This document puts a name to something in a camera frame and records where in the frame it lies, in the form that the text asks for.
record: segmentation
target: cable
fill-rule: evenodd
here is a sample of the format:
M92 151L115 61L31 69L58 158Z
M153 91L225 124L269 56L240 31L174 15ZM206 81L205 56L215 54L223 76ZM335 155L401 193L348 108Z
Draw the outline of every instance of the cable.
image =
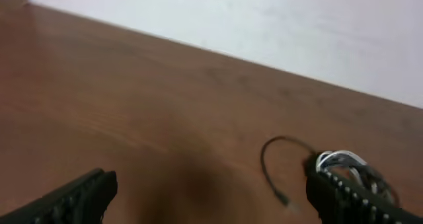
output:
M316 154L316 151L314 148L312 148L309 144L302 142L294 137L288 137L288 136L284 136L284 135L279 135L277 137L273 137L272 139L268 140L262 147L262 151L260 152L260 164L262 166L262 170L263 170L263 174L264 177L266 178L267 182L269 183L273 193L275 193L275 196L282 202L282 204L284 204L285 206L288 206L290 203L289 198L280 190L278 190L276 188L276 186L274 185L274 183L272 182L272 179L270 178L268 172L267 172L267 168L266 168L266 164L264 162L264 154L266 152L266 148L267 146L269 146L271 143L275 142L275 141L290 141L294 144L300 145L303 148L306 148L308 151L310 151L310 153L312 154Z

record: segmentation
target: black cable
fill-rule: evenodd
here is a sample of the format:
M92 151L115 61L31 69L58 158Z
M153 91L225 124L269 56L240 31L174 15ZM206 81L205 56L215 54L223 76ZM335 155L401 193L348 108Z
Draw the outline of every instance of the black cable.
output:
M284 135L279 135L277 137L273 137L272 139L268 140L262 147L262 151L260 153L260 164L262 165L262 170L263 170L263 174L264 177L266 178L267 182L269 183L271 189L273 190L273 192L275 193L275 196L282 202L282 204L284 204L285 206L288 206L290 200L289 198L280 190L278 190L276 188L276 186L274 185L274 183L272 182L272 179L270 178L267 169L266 169L266 164L264 163L264 154L266 152L266 148L267 146L269 146L271 143L275 142L275 141L290 141L294 144L300 145L303 148L306 148L308 151L310 151L311 154L315 155L317 152L314 148L312 148L309 144L302 142L294 137L288 137L288 136L284 136Z

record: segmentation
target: wooden table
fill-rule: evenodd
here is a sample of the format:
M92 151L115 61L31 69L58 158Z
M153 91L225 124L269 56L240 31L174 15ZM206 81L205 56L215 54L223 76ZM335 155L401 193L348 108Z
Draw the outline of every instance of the wooden table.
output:
M0 213L95 167L116 170L105 223L320 223L288 144L361 155L423 215L423 111L64 13L0 17Z

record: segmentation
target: bundle of cables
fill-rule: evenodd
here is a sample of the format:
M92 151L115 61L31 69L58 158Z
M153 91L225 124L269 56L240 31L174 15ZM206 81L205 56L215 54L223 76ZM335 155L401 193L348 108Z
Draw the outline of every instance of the bundle of cables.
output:
M267 141L263 147L260 154L260 162L262 165L262 171L266 177L271 189L275 193L276 197L286 206L290 204L289 198L280 190L278 190L272 179L270 178L265 162L264 154L267 147L278 140L288 141L290 143L299 145L307 149L312 157L317 157L315 169L316 172L336 172L342 170L347 170L348 178L357 182L360 186L366 190L371 191L373 194L381 196L386 199L389 203L394 206L399 207L399 199L396 192L392 187L385 181L385 179L380 175L374 168L370 167L362 158L354 154L351 151L324 151L322 153L316 152L314 148L306 144L303 141L300 141L294 137L288 136L277 136L269 141Z

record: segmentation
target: white wall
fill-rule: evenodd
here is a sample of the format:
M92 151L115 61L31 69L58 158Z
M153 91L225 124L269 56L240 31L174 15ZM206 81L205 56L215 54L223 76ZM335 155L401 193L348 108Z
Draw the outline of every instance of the white wall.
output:
M423 108L423 0L31 0Z

